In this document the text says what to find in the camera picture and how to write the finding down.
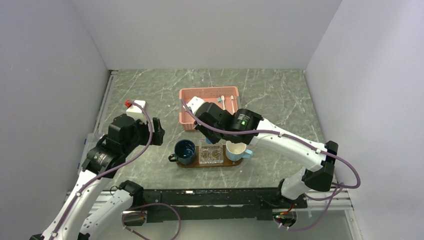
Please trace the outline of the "oval wooden tray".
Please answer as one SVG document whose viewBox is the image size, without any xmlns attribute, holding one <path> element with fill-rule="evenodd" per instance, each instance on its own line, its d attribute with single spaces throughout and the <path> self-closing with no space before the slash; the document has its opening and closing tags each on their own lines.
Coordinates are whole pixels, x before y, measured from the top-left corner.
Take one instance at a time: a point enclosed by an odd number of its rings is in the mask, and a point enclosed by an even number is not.
<svg viewBox="0 0 424 240">
<path fill-rule="evenodd" d="M 213 168 L 213 167 L 233 167 L 233 166 L 238 166 L 243 162 L 243 158 L 241 160 L 238 161 L 231 161 L 229 160 L 226 155 L 225 155 L 225 150 L 226 147 L 225 145 L 222 145 L 222 151 L 223 151 L 223 163 L 222 164 L 218 164 L 218 165 L 201 165 L 199 164 L 199 157 L 198 157 L 198 153 L 199 153 L 199 146 L 196 146 L 196 158 L 194 160 L 194 162 L 190 165 L 182 165 L 179 162 L 176 162 L 176 164 L 181 167 L 181 168 Z"/>
</svg>

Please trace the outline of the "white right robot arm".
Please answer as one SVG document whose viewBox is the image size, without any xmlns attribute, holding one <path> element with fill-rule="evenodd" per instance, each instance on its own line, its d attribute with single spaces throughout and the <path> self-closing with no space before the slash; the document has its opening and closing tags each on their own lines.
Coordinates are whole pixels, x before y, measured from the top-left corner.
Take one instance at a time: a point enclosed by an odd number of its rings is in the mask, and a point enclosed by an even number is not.
<svg viewBox="0 0 424 240">
<path fill-rule="evenodd" d="M 300 195 L 315 190 L 327 192 L 333 184 L 337 152 L 330 143 L 319 143 L 294 135 L 271 123 L 260 114 L 241 108 L 229 113 L 214 102 L 193 97 L 184 105 L 194 118 L 195 128 L 212 144 L 225 140 L 235 145 L 262 147 L 288 156 L 302 169 L 283 179 L 275 194 L 276 203 L 289 207 Z"/>
</svg>

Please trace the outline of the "white and light-blue mug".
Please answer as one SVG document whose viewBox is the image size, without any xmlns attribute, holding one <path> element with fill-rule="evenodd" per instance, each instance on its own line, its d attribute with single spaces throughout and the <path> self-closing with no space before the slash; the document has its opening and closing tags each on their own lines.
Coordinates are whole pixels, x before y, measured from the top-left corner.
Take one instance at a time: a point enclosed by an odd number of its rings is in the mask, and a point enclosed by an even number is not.
<svg viewBox="0 0 424 240">
<path fill-rule="evenodd" d="M 226 141 L 225 156 L 229 160 L 237 162 L 241 159 L 252 158 L 254 153 L 248 149 L 248 145 L 245 143 L 233 143 L 231 141 Z"/>
</svg>

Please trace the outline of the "clear textured glass dish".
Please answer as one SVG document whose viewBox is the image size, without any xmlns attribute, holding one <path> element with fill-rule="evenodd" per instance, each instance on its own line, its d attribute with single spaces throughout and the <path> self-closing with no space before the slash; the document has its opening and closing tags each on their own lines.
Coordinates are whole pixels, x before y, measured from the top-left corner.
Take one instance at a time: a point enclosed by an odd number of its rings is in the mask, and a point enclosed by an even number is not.
<svg viewBox="0 0 424 240">
<path fill-rule="evenodd" d="M 212 144 L 206 140 L 199 143 L 198 161 L 200 165 L 221 165 L 224 163 L 223 145 Z"/>
</svg>

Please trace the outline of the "dark navy mug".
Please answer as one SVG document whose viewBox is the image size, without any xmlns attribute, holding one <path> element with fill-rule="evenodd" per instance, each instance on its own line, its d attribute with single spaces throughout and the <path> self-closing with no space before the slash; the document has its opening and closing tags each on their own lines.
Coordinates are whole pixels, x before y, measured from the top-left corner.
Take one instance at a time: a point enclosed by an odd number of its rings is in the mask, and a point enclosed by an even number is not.
<svg viewBox="0 0 424 240">
<path fill-rule="evenodd" d="M 183 139 L 175 144 L 174 153 L 168 156 L 168 160 L 187 166 L 195 161 L 196 156 L 195 144 L 191 140 Z"/>
</svg>

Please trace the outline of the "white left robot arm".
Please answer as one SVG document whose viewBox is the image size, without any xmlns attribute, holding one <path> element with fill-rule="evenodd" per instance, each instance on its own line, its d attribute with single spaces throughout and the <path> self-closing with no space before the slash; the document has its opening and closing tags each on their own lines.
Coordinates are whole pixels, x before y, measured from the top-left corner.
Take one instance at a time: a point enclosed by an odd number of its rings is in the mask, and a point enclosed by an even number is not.
<svg viewBox="0 0 424 240">
<path fill-rule="evenodd" d="M 126 180 L 98 210 L 90 214 L 98 196 L 115 177 L 126 158 L 138 146 L 160 146 L 165 130 L 160 119 L 145 118 L 143 113 L 124 113 L 108 126 L 95 147 L 86 154 L 77 182 L 59 214 L 32 240 L 95 240 L 126 209 L 137 210 L 144 203 L 143 187 Z"/>
</svg>

